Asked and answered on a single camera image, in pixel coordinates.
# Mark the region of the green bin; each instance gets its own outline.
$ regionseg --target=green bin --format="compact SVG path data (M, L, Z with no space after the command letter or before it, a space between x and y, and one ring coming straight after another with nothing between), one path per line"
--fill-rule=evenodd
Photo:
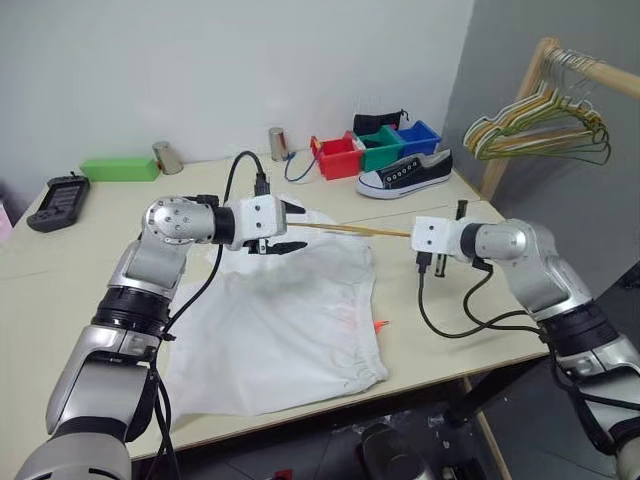
M378 170L387 165L391 165L398 160L400 150L403 144L394 135L393 129L388 125L383 125L378 133L370 135L358 136L358 139L365 145L364 155L362 156L362 169L365 172Z

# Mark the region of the white cloth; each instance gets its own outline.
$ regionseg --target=white cloth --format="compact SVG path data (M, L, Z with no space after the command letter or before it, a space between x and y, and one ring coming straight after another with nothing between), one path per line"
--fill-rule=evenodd
M312 211L289 217L333 223ZM387 378L371 316L370 247L302 227L271 239L287 241L309 245L282 256L225 250L222 275L172 329L166 383L175 418L258 415ZM179 288L172 310L200 285Z

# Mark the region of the green block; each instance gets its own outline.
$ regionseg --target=green block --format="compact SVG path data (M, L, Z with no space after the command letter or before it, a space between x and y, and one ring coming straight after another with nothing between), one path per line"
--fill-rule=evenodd
M378 133L371 135L358 136L360 140L371 140L380 144L379 147L367 148L362 156L362 169L365 172L378 170L387 165L391 165L398 160L400 150L404 146L397 135L393 134L393 130L388 125L383 125Z
M149 157L90 158L80 170L90 182L151 182L160 174Z

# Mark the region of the table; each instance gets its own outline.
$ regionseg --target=table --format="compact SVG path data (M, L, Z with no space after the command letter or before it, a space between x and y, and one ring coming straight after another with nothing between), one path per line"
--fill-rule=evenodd
M308 153L296 158L304 166ZM452 218L458 199L469 201L468 215L486 222L502 220L499 213L456 172L441 185L398 200L372 200L358 195L353 178L327 182L314 173L304 184L284 180L283 165L263 158L272 192L284 192L309 208L322 210L339 223L410 230L416 215ZM39 234L24 218L0 251L0 301L3 332L0 336L3 385L0 420L0 471L13 476L26 457L47 439L44 414L49 395L82 327L89 323L105 293L116 262L139 233L145 209L163 195L222 195L229 161L185 166L174 176L154 182L92 184L79 222L71 228ZM250 162L239 166L232 197L250 195L254 170ZM178 426L176 447L203 444L261 428L326 412L369 399L381 398L541 356L544 346L524 332L482 332L462 340L445 340L427 330L416 303L415 255L407 239L371 238L376 269L373 315L388 320L378 336L389 380L367 392L317 402L257 417L193 416ZM191 249L185 281L204 278L211 247ZM445 279L428 278L425 306L435 323L450 331L466 329L461 301L481 277L468 265L448 262ZM472 302L480 318L520 308L496 269L494 279ZM520 317L514 322L531 322ZM166 361L161 352L159 364ZM133 457L152 454L159 445L155 423L129 445Z

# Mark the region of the black bag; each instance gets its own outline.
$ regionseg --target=black bag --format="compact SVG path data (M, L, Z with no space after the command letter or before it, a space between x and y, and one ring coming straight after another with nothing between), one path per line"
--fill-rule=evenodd
M400 118L405 115L409 121L409 114L405 110L395 113L386 113L384 115L360 115L353 117L353 133L356 135L369 135L378 133L383 125L391 125L394 130L400 125Z

